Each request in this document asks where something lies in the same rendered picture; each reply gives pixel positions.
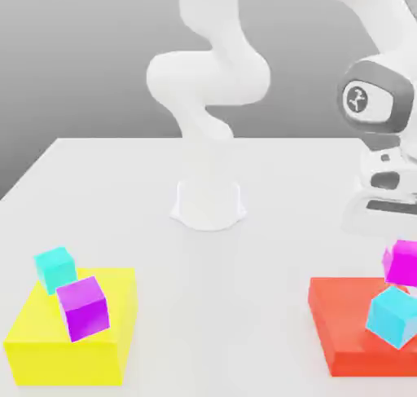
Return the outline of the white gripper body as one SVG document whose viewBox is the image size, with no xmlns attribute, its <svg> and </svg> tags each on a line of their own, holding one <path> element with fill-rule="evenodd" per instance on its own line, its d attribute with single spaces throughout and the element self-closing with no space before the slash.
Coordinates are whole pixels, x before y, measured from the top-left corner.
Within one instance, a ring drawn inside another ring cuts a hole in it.
<svg viewBox="0 0 417 397">
<path fill-rule="evenodd" d="M 397 191 L 359 191 L 345 207 L 342 227 L 364 236 L 417 240 L 417 197 Z"/>
</svg>

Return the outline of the small magenta cube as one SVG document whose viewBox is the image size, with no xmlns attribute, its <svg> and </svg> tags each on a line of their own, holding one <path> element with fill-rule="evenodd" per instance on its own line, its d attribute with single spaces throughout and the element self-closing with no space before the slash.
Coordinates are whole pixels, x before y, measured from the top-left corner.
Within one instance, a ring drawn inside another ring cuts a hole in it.
<svg viewBox="0 0 417 397">
<path fill-rule="evenodd" d="M 387 282 L 417 288 L 417 241 L 397 240 L 385 249 L 382 263 Z"/>
</svg>

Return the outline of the small light blue cube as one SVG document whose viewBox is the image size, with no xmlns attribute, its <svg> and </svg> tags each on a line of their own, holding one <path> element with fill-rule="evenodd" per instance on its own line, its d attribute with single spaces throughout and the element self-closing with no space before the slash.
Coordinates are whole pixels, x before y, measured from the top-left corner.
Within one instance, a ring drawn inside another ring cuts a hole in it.
<svg viewBox="0 0 417 397">
<path fill-rule="evenodd" d="M 417 298 L 391 286 L 371 300 L 367 330 L 397 350 L 417 335 Z"/>
</svg>

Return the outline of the small purple cube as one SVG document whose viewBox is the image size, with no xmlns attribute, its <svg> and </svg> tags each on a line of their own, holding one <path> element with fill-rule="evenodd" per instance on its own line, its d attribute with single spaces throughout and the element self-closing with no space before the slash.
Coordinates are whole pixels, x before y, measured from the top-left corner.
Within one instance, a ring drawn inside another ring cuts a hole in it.
<svg viewBox="0 0 417 397">
<path fill-rule="evenodd" d="M 71 342 L 110 328 L 108 303 L 95 276 L 56 290 Z"/>
</svg>

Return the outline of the small turquoise cube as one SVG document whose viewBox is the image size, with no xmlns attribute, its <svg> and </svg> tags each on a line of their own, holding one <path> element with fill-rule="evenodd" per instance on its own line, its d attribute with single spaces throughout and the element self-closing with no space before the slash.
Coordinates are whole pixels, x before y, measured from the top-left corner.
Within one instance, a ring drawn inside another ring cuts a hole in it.
<svg viewBox="0 0 417 397">
<path fill-rule="evenodd" d="M 63 246 L 34 257 L 38 279 L 48 295 L 58 287 L 77 281 L 77 270 L 72 255 Z"/>
</svg>

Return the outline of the large orange box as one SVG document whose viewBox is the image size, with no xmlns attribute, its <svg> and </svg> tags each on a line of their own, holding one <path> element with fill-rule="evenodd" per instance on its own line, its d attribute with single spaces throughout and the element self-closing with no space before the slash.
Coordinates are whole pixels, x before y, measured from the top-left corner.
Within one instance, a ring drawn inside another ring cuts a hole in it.
<svg viewBox="0 0 417 397">
<path fill-rule="evenodd" d="M 309 308 L 333 377 L 417 377 L 417 337 L 397 349 L 367 328 L 371 300 L 387 289 L 410 297 L 382 278 L 310 279 Z"/>
</svg>

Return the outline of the large yellow box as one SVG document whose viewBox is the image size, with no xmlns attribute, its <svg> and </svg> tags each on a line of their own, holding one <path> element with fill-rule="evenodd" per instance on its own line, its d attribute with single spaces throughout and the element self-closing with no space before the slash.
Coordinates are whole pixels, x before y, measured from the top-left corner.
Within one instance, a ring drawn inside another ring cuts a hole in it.
<svg viewBox="0 0 417 397">
<path fill-rule="evenodd" d="M 40 282 L 30 292 L 3 345 L 18 386 L 120 386 L 138 313 L 132 267 L 77 270 L 95 276 L 107 299 L 110 328 L 71 342 L 58 298 Z"/>
</svg>

